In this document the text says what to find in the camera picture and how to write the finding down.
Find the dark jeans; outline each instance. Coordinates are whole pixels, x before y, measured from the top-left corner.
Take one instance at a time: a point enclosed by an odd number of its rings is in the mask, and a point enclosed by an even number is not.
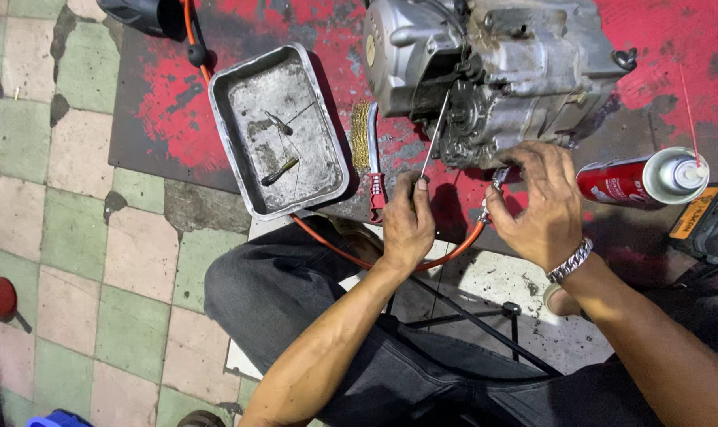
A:
[[[325,218],[310,217],[307,223],[351,251]],[[291,224],[216,260],[206,273],[205,310],[266,372],[345,293],[338,282],[358,271]],[[676,306],[676,320],[718,352],[718,296],[692,297]],[[528,365],[413,330],[387,315],[373,326],[318,418],[335,427],[409,425],[442,406],[513,425],[660,424],[619,362],[546,379]]]

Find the metal tray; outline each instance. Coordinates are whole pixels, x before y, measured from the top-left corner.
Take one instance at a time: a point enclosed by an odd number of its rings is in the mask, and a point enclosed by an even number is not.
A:
[[[297,43],[218,72],[209,84],[214,118],[246,208],[263,221],[340,197],[346,160],[309,61]],[[267,114],[292,128],[282,134]],[[290,158],[274,185],[260,181]]]

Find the orange air hose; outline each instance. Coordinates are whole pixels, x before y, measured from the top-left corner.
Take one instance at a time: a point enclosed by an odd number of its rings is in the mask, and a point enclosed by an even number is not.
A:
[[[194,0],[184,0],[185,3],[185,30],[187,31],[187,39],[190,41],[191,44],[196,44],[196,36],[193,34],[193,15],[191,14],[191,3]],[[206,83],[208,84],[212,80],[211,73],[209,72],[209,69],[205,66],[205,64],[201,65],[201,72],[203,73],[203,78],[206,80]],[[306,231],[311,237],[314,237],[317,242],[322,243],[324,246],[327,246],[328,248],[331,248],[333,251],[335,251],[338,255],[341,257],[344,257],[348,259],[349,261],[353,261],[357,265],[366,268],[367,270],[372,268],[373,265],[363,261],[357,257],[354,257],[351,254],[348,254],[346,252],[343,252],[342,250],[336,248],[333,244],[328,242],[324,237],[320,236],[316,231],[314,231],[311,227],[309,227],[302,219],[298,218],[298,216],[295,213],[290,214],[290,218],[293,218],[293,221],[296,222],[301,228],[303,228],[304,231]],[[477,240],[478,237],[480,237],[480,233],[482,233],[482,230],[485,228],[485,224],[478,221],[477,224],[475,224],[475,228],[472,230],[472,232],[469,234],[466,240],[462,242],[461,245],[457,246],[453,251],[448,253],[447,255],[443,255],[442,257],[426,262],[424,264],[420,264],[416,267],[416,271],[421,270],[429,270],[432,267],[438,267],[439,265],[445,264],[449,262],[450,260],[454,259],[455,257],[458,257],[461,255],[464,250],[466,250],[468,247],[470,247],[475,240]]]

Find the red painted workbench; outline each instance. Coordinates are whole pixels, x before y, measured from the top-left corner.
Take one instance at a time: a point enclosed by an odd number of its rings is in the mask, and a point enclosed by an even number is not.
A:
[[[699,149],[718,181],[718,0],[599,0],[603,28],[616,49],[637,47],[639,67],[619,82],[605,108],[584,129],[576,166],[635,157],[674,145],[690,146],[677,62],[694,105]],[[335,113],[350,134],[351,108],[371,98],[360,53],[365,10],[361,0],[196,1],[202,36],[222,69],[290,41],[318,56]],[[170,179],[237,192],[215,129],[201,74],[186,57],[186,43],[126,29],[109,163]],[[426,146],[407,119],[381,119],[381,168],[392,176],[419,169]],[[460,242],[473,226],[488,181],[479,170],[428,169],[439,238]],[[321,210],[368,220],[368,181],[354,176],[346,197]],[[506,186],[507,203],[526,204],[522,184]],[[665,239],[680,207],[634,210],[588,204],[586,231],[612,264],[667,269]],[[511,253],[495,230],[476,247]]]

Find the blue container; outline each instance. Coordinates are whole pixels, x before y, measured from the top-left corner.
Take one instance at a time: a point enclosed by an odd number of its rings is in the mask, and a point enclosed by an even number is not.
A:
[[[26,427],[92,427],[92,425],[71,412],[55,410],[42,418],[33,416],[27,421]]]

